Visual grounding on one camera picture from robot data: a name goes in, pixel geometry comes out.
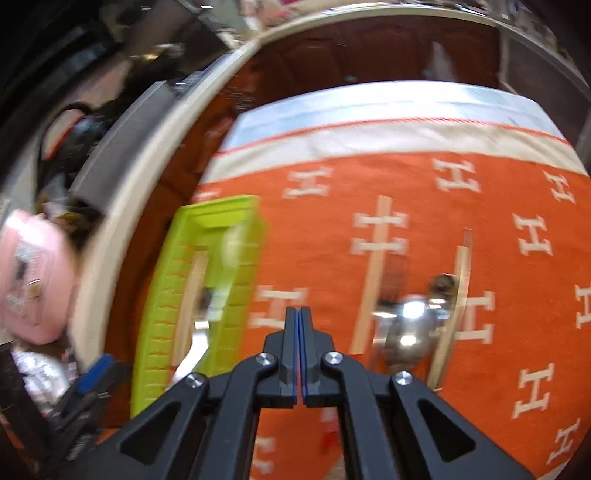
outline metal screw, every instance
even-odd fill
[[[398,385],[410,385],[413,382],[413,375],[409,372],[398,372],[394,375],[394,380]]]
[[[185,382],[191,388],[198,388],[205,383],[205,379],[199,374],[188,374]]]
[[[261,364],[263,367],[266,367],[267,365],[271,365],[274,361],[275,361],[275,355],[273,355],[272,353],[263,352],[263,353],[259,353],[256,356],[256,362]]]
[[[343,361],[343,354],[340,352],[328,352],[324,355],[324,360],[331,365],[338,365]]]

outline pink bag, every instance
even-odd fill
[[[0,235],[0,323],[36,345],[66,327],[76,282],[76,252],[57,225],[15,210]]]

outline white stripe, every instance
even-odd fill
[[[498,125],[426,120],[329,126],[253,144],[215,157],[203,182],[334,157],[442,151],[509,157],[587,175],[573,147],[558,139]]]
[[[558,474],[562,471],[562,469],[566,466],[568,462],[561,463],[558,467],[553,468],[550,472],[545,475],[542,475],[538,478],[538,480],[554,480]]]

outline green plastic crate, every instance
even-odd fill
[[[164,393],[170,382],[174,335],[185,283],[195,252],[203,248],[209,256],[203,284],[210,288],[231,287],[221,320],[210,324],[209,348],[195,371],[212,377],[235,366],[265,230],[258,206],[258,197],[241,195],[183,206],[175,214],[139,329],[132,379],[132,417]],[[222,238],[229,228],[238,224],[242,225],[238,266],[223,267]]]

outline gray panel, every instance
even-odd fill
[[[176,101],[166,82],[156,82],[115,122],[76,177],[70,194],[106,213],[149,134]]]
[[[591,105],[591,93],[568,68],[555,65],[516,38],[510,40],[507,83],[520,95],[538,102],[564,137],[576,145]]]

